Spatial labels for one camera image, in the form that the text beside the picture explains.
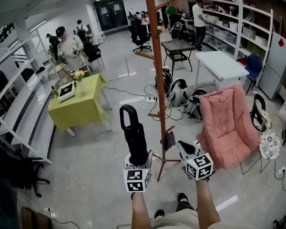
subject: shoe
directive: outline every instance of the shoe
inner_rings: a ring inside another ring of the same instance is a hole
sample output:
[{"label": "shoe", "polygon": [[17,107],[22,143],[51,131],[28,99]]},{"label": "shoe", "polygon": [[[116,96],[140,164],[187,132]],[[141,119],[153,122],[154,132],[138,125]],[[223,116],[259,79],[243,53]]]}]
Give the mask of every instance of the shoe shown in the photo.
[{"label": "shoe", "polygon": [[157,212],[154,215],[154,218],[159,218],[159,217],[164,217],[164,210],[163,209],[159,209],[157,210]]},{"label": "shoe", "polygon": [[178,204],[180,204],[181,202],[189,202],[187,196],[184,193],[178,194]]}]

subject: floor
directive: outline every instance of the floor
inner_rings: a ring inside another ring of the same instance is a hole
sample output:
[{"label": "floor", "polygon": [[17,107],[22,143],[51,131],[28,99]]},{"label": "floor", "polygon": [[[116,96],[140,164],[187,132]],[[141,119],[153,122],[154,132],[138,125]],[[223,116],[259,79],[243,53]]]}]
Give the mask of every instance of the floor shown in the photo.
[{"label": "floor", "polygon": [[[161,41],[170,39],[169,33],[162,33]],[[133,48],[135,45],[131,42],[128,31],[106,37],[106,42],[100,46],[105,68],[97,67],[95,72],[103,74],[110,81],[108,87],[127,90],[133,94],[144,94],[144,86],[154,84],[153,62],[134,55]],[[191,55],[191,62],[193,72],[190,71],[188,62],[177,62],[174,71],[174,79],[184,78],[189,87],[195,80],[195,53]],[[171,63],[170,59],[166,61],[168,66],[171,66]],[[208,86],[212,83],[208,72],[201,70],[199,82],[201,86],[206,86],[208,91],[212,90]],[[246,80],[244,89],[248,86],[249,81]],[[146,91],[156,94],[156,90],[151,86],[147,86]],[[136,108],[139,121],[144,126],[148,149],[158,154],[161,152],[160,123],[147,116],[153,105],[146,104],[143,97],[120,93],[114,89],[105,89],[105,92],[113,106],[113,109],[108,111],[112,132],[106,131],[102,124],[77,127],[74,129],[76,137],[71,137],[67,132],[56,131],[49,156],[52,165],[41,172],[51,184],[39,185],[42,198],[37,198],[32,191],[20,190],[34,204],[19,194],[19,207],[29,206],[37,211],[43,210],[44,207],[54,207],[58,221],[74,221],[81,229],[109,229],[131,222],[132,201],[123,182],[123,161],[129,150],[120,127],[119,108],[123,104],[131,104]],[[247,100],[251,109],[252,93],[248,94]],[[278,100],[266,100],[268,113],[277,113],[280,105]],[[173,109],[171,117],[179,119],[181,113]],[[197,123],[186,115],[179,121],[167,119],[166,126],[171,125],[175,125],[176,140],[188,143],[195,140],[202,128],[202,123]],[[176,146],[167,152],[167,157],[179,158]],[[245,159],[244,169],[250,167],[257,157],[258,153],[255,152]],[[163,208],[166,214],[173,213],[177,206],[176,197],[180,192],[184,192],[196,207],[195,182],[188,179],[182,170],[182,164],[165,165],[162,177],[157,182],[160,165],[160,161],[153,161],[152,182],[144,194],[150,217],[153,218],[159,208]],[[286,167],[286,145],[282,148],[276,165],[277,169]],[[282,181],[274,178],[273,161],[262,174],[259,174],[259,163],[244,176],[240,166],[219,170],[211,177],[209,185],[215,206],[221,205],[221,220],[268,229],[272,228],[273,220],[286,214],[286,192],[282,189]],[[53,225],[56,229],[75,228],[72,224],[61,225],[54,221]]]}]

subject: pink cushion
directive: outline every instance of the pink cushion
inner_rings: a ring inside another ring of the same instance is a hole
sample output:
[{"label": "pink cushion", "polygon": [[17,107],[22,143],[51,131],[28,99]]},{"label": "pink cushion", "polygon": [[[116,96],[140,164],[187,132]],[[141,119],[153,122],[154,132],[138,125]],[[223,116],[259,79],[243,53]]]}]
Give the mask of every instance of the pink cushion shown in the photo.
[{"label": "pink cushion", "polygon": [[258,147],[259,137],[240,85],[203,95],[200,102],[204,127],[197,139],[211,155],[215,169],[239,164]]}]

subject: small black table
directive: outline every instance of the small black table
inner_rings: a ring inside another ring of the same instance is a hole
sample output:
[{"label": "small black table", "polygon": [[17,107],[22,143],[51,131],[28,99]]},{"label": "small black table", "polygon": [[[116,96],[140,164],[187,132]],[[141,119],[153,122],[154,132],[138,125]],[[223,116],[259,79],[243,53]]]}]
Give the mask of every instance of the small black table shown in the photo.
[{"label": "small black table", "polygon": [[[175,62],[178,62],[178,61],[183,62],[185,60],[188,60],[191,66],[191,71],[193,71],[192,64],[190,61],[190,56],[191,56],[192,50],[195,50],[195,48],[192,44],[188,43],[185,40],[173,40],[173,41],[168,41],[168,42],[162,42],[161,45],[165,49],[166,58],[169,57],[173,61],[172,75],[174,75]],[[190,55],[188,57],[182,53],[185,51],[190,51]]]}]

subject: blue chair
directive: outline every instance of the blue chair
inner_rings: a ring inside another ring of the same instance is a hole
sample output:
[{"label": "blue chair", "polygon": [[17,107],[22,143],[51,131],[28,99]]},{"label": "blue chair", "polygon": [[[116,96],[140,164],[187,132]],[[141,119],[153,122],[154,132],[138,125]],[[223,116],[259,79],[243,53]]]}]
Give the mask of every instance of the blue chair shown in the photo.
[{"label": "blue chair", "polygon": [[247,77],[251,81],[249,88],[246,92],[246,95],[247,95],[247,93],[250,90],[251,85],[252,85],[251,90],[253,89],[253,87],[256,83],[256,79],[258,77],[258,74],[263,69],[263,59],[262,59],[262,57],[258,56],[257,54],[252,53],[246,58],[246,63],[247,63],[247,66],[245,67],[245,69],[249,72],[249,75],[247,75]]}]

